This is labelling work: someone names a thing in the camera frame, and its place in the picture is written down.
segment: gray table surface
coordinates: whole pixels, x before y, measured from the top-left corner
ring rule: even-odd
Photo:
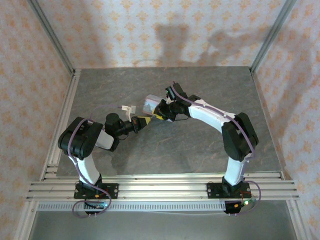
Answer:
[[[259,138],[256,158],[247,172],[280,171],[281,167],[267,127],[256,87],[247,67],[151,67],[83,69],[68,123],[87,118],[99,105],[135,105],[142,115],[145,97],[165,97],[172,81],[180,83],[190,96],[201,97],[224,111],[248,114]],[[93,119],[105,122],[108,113],[125,112],[100,108]],[[95,148],[93,159],[103,176],[130,174],[221,173],[228,156],[221,134],[197,119],[168,122],[153,118],[138,134],[131,133],[115,152]],[[58,176],[77,176],[72,162],[61,155]]]

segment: white cable tray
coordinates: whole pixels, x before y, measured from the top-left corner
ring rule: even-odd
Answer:
[[[39,202],[37,211],[72,211],[75,202],[72,201],[43,201]],[[76,211],[93,212],[99,211],[92,207],[79,203]],[[136,202],[112,202],[108,211],[111,212],[199,212],[199,211],[224,211],[224,201],[136,201]]]

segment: orange floral pattern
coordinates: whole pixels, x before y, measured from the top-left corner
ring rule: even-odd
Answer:
[[[75,68],[112,68],[250,66],[285,0],[39,2]]]
[[[257,72],[280,161],[320,236],[320,2],[297,1]]]
[[[37,181],[70,75],[26,0],[0,5],[0,239]]]

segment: metal floor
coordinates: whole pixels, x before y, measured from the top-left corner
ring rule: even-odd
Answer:
[[[103,104],[136,105],[136,113],[141,115],[145,97],[165,97],[165,88],[172,81],[180,83],[188,95],[197,95],[217,108],[248,114],[259,144],[247,171],[281,170],[248,67],[83,69],[68,124],[78,116],[89,117]],[[112,112],[125,120],[125,112],[113,108],[100,108],[92,118],[104,123]],[[138,134],[131,133],[121,141],[115,152],[96,148],[93,159],[104,176],[219,173],[226,171],[228,162],[222,136],[211,126],[196,119],[168,122],[155,118]],[[60,158],[57,176],[77,176],[65,155]]]

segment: white object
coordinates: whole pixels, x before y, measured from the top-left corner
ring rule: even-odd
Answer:
[[[125,111],[125,115],[128,118],[129,122],[131,122],[131,117],[130,114],[135,114],[136,113],[136,106],[121,106],[121,110]]]
[[[161,102],[161,100],[165,100],[164,98],[149,94],[146,96],[144,100],[144,105],[142,108],[142,112],[148,115],[153,115],[153,111],[158,106],[158,104]]]
[[[105,131],[101,130],[95,145],[99,148],[109,150],[114,143],[114,138],[107,134]]]
[[[105,131],[101,130],[99,137],[95,143],[95,145],[99,148],[103,148],[109,150],[114,143],[114,138],[107,134]],[[75,158],[78,164],[79,170],[82,175],[93,185],[96,184],[99,179],[100,173],[98,172],[92,154],[88,157],[85,157],[83,160],[79,158]],[[79,176],[79,180],[83,183],[87,183],[81,176]]]
[[[219,108],[216,108],[214,106],[211,106],[209,104],[207,104],[205,101],[201,100],[196,100],[195,103],[197,104],[202,104],[205,106],[210,106],[214,109],[219,110],[220,112],[224,113],[225,115],[230,116],[231,118],[235,118],[235,114],[234,113],[229,113],[226,111],[222,111]],[[213,111],[211,111],[208,108],[204,108],[201,106],[196,106],[196,105],[191,105],[189,108],[189,113],[190,116],[194,119],[199,119],[203,122],[205,122],[206,124],[209,124],[210,126],[214,127],[215,129],[217,129],[220,133],[222,133],[222,126],[224,125],[224,123],[230,122],[227,118],[225,118],[224,116],[221,116],[218,113],[215,113]]]
[[[99,179],[100,173],[96,169],[92,155],[90,154],[88,157],[85,157],[83,160],[80,160],[77,157],[75,157],[75,159],[82,175],[89,181],[89,183],[95,185]],[[87,181],[85,181],[81,176],[79,176],[79,180],[85,184],[87,183]]]
[[[233,119],[235,118],[234,113],[222,111],[219,108],[216,108],[214,106],[207,104],[202,99],[196,100],[195,103],[202,104],[205,106],[210,106],[210,107],[222,112],[224,115],[228,115]],[[204,107],[196,106],[196,105],[191,105],[188,109],[189,109],[190,116],[192,118],[199,119],[199,120],[205,122],[206,124],[209,124],[210,126],[217,129],[220,133],[222,133],[222,126],[224,125],[224,123],[230,122],[230,120],[228,120],[226,117],[224,117],[218,113],[215,113],[208,108],[204,108]],[[246,164],[249,162],[248,160],[246,160],[246,158],[248,158],[249,156],[251,156],[251,153],[249,153],[247,156],[245,156],[243,161],[234,160],[231,157],[228,158],[228,165],[227,165],[227,169],[226,169],[226,172],[224,175],[224,179],[232,186],[237,185],[238,183],[243,181],[244,173],[245,173],[245,169],[246,169],[245,167],[246,167]]]

